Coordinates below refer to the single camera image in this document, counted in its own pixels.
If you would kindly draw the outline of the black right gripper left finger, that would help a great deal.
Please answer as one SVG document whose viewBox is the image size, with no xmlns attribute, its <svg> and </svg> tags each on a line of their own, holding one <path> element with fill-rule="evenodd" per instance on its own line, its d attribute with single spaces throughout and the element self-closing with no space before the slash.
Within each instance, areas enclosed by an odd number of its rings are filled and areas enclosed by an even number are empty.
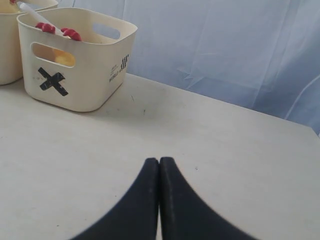
<svg viewBox="0 0 320 240">
<path fill-rule="evenodd" d="M 124 196 L 74 240 L 154 240 L 159 213 L 159 162 L 144 161 Z"/>
</svg>

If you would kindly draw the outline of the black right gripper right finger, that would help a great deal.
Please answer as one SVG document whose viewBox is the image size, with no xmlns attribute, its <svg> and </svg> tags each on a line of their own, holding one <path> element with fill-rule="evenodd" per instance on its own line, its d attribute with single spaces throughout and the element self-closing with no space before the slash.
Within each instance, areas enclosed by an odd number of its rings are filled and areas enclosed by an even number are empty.
<svg viewBox="0 0 320 240">
<path fill-rule="evenodd" d="M 253 240 L 211 209 L 192 189 L 172 157 L 159 162 L 160 220 L 164 240 Z"/>
</svg>

